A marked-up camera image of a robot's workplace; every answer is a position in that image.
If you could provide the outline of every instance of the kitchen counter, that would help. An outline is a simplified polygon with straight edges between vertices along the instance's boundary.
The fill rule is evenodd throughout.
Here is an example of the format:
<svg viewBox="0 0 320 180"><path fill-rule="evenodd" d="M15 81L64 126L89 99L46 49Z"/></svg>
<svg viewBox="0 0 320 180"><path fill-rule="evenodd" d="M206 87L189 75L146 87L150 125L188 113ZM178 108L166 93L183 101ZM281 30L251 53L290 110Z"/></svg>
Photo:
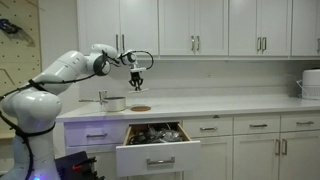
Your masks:
<svg viewBox="0 0 320 180"><path fill-rule="evenodd" d="M120 112L105 112L99 102L92 102L60 115L57 122L320 111L320 101L285 95L132 98L126 101L127 108ZM150 106L151 110L131 111L135 106Z"/></svg>

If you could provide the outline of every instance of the cabinet door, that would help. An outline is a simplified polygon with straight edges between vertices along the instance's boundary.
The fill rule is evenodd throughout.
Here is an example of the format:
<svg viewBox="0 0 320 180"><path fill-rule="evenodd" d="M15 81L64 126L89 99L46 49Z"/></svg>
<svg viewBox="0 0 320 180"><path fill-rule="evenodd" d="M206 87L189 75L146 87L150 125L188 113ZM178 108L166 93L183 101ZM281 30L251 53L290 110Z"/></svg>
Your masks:
<svg viewBox="0 0 320 180"><path fill-rule="evenodd" d="M126 180L126 178L117 177L115 151L89 153L88 157L96 157L97 162L94 163L94 170L98 172L98 177L104 176L105 179Z"/></svg>
<svg viewBox="0 0 320 180"><path fill-rule="evenodd" d="M277 180L279 133L234 136L234 180Z"/></svg>
<svg viewBox="0 0 320 180"><path fill-rule="evenodd" d="M196 54L228 54L228 0L195 1Z"/></svg>
<svg viewBox="0 0 320 180"><path fill-rule="evenodd" d="M293 0L292 55L317 56L320 0Z"/></svg>
<svg viewBox="0 0 320 180"><path fill-rule="evenodd" d="M158 55L157 0L121 0L121 51L143 50Z"/></svg>
<svg viewBox="0 0 320 180"><path fill-rule="evenodd" d="M257 55L257 0L230 0L229 55Z"/></svg>
<svg viewBox="0 0 320 180"><path fill-rule="evenodd" d="M181 180L181 173L163 173L144 176L132 176L128 180Z"/></svg>
<svg viewBox="0 0 320 180"><path fill-rule="evenodd" d="M320 131L282 133L281 139L279 180L319 180Z"/></svg>
<svg viewBox="0 0 320 180"><path fill-rule="evenodd" d="M120 35L119 0L77 2L80 52L89 54L93 44L106 44L116 48L116 36Z"/></svg>
<svg viewBox="0 0 320 180"><path fill-rule="evenodd" d="M194 0L159 0L160 55L194 55Z"/></svg>
<svg viewBox="0 0 320 180"><path fill-rule="evenodd" d="M185 171L183 179L232 180L232 136L197 140L201 141L200 167L198 170Z"/></svg>
<svg viewBox="0 0 320 180"><path fill-rule="evenodd" d="M261 0L263 55L290 54L291 0Z"/></svg>

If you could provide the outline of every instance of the pegboard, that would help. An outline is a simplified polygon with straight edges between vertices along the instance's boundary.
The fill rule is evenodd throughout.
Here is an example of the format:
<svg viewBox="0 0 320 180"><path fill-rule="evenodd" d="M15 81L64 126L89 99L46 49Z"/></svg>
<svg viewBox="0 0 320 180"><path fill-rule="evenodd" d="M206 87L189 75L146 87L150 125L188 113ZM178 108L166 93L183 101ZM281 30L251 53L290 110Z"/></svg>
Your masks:
<svg viewBox="0 0 320 180"><path fill-rule="evenodd" d="M37 0L0 0L0 19L8 19L22 28L16 34L0 30L1 95L20 87L41 72L38 8ZM14 132L0 120L0 139L13 135Z"/></svg>

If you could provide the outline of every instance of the white robotic arm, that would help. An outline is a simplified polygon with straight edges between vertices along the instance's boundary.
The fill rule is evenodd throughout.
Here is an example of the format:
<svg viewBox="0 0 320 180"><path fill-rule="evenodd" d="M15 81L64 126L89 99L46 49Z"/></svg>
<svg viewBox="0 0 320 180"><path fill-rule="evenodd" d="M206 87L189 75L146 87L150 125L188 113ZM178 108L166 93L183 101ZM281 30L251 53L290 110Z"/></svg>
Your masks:
<svg viewBox="0 0 320 180"><path fill-rule="evenodd" d="M16 130L13 140L15 165L0 180L60 180L52 139L55 119L62 108L56 95L68 89L71 83L107 75L111 64L130 65L131 74L134 74L130 83L136 90L141 90L139 73L147 68L138 66L134 52L137 51L118 55L113 47L102 44L93 45L89 56L77 51L67 52L29 80L29 84L0 97L4 112L18 121L18 125L14 125L0 112L0 117ZM77 79L81 74L89 76Z"/></svg>

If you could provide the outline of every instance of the countertop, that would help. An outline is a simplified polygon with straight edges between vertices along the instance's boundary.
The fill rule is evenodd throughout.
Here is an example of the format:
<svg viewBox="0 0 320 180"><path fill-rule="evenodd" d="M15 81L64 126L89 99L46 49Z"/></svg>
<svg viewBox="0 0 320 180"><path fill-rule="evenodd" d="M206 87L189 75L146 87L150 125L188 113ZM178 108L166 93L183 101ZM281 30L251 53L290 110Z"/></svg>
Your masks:
<svg viewBox="0 0 320 180"><path fill-rule="evenodd" d="M135 106L149 106L151 110L144 112L131 111L131 108ZM125 110L120 112L106 112L99 102L92 102L60 115L57 118L57 122L132 120L299 111L320 112L320 101L287 97L284 95L136 98L127 99L126 107Z"/></svg>

